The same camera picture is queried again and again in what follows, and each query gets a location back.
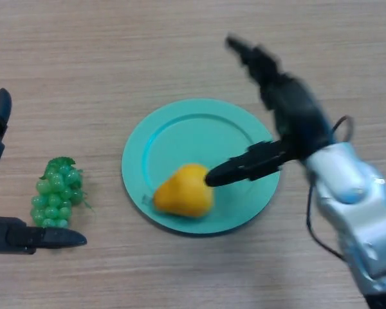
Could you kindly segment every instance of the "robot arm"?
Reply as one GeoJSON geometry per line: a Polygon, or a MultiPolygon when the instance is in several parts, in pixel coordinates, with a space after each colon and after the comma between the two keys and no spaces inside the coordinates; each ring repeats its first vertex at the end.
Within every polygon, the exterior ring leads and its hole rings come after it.
{"type": "MultiPolygon", "coordinates": [[[[12,110],[12,98],[0,89],[0,159],[5,150],[3,137],[12,110]]],[[[34,254],[37,248],[65,248],[85,245],[80,233],[61,228],[28,227],[19,218],[0,217],[0,254],[34,254]]]]}
{"type": "Polygon", "coordinates": [[[386,309],[385,180],[355,155],[349,143],[336,140],[317,100],[300,79],[281,73],[262,47],[252,48],[235,37],[226,43],[247,66],[267,110],[273,111],[280,140],[260,142],[215,167],[207,174],[207,184],[256,180],[298,160],[369,307],[386,309]]]}

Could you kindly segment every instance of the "toy grapes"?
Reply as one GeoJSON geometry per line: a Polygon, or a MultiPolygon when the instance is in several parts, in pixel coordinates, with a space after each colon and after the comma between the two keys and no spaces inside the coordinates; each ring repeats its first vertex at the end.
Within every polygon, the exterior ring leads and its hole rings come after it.
{"type": "Polygon", "coordinates": [[[32,198],[30,214],[38,227],[67,228],[72,206],[84,202],[90,208],[82,190],[83,170],[76,169],[75,164],[72,158],[64,156],[48,162],[44,175],[36,183],[39,195],[32,198]]]}

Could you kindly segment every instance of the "black cable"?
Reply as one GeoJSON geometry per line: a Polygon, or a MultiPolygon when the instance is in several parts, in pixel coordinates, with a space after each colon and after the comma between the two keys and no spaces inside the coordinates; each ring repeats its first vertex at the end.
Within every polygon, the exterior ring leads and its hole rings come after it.
{"type": "MultiPolygon", "coordinates": [[[[343,116],[341,119],[337,121],[337,123],[333,126],[332,132],[335,133],[335,131],[340,127],[340,125],[347,121],[347,133],[345,135],[345,138],[343,139],[344,142],[349,142],[353,137],[353,129],[354,129],[354,123],[353,118],[350,116],[343,116]]],[[[316,235],[315,231],[313,230],[313,226],[311,224],[311,199],[313,195],[313,184],[309,187],[309,193],[308,193],[308,202],[307,202],[307,209],[306,209],[306,226],[308,227],[308,232],[310,236],[313,238],[313,240],[321,246],[323,249],[328,251],[329,253],[336,256],[341,261],[345,262],[345,258],[343,255],[339,252],[337,252],[335,249],[332,249],[331,247],[327,246],[323,241],[321,241],[318,236],[316,235]]]]}

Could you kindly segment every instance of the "toy pear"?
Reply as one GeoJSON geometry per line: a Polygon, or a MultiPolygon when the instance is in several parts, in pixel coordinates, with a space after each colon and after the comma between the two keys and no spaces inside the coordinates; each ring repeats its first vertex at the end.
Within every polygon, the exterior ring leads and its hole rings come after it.
{"type": "Polygon", "coordinates": [[[200,164],[180,167],[154,193],[157,211],[199,218],[213,206],[213,188],[205,183],[208,169],[200,164]]]}

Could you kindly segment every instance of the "wood grain surface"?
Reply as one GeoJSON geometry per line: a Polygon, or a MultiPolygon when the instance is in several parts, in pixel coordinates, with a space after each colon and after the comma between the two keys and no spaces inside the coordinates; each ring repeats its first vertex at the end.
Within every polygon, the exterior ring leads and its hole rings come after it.
{"type": "Polygon", "coordinates": [[[306,232],[296,163],[264,214],[229,236],[167,234],[132,208],[122,149],[156,108],[218,98],[273,129],[224,49],[228,32],[280,55],[333,121],[354,116],[358,154],[386,177],[386,0],[0,0],[0,88],[14,100],[0,216],[31,222],[37,177],[60,155],[86,171],[96,212],[75,213],[85,247],[0,256],[0,308],[366,308],[346,266],[306,232]]]}

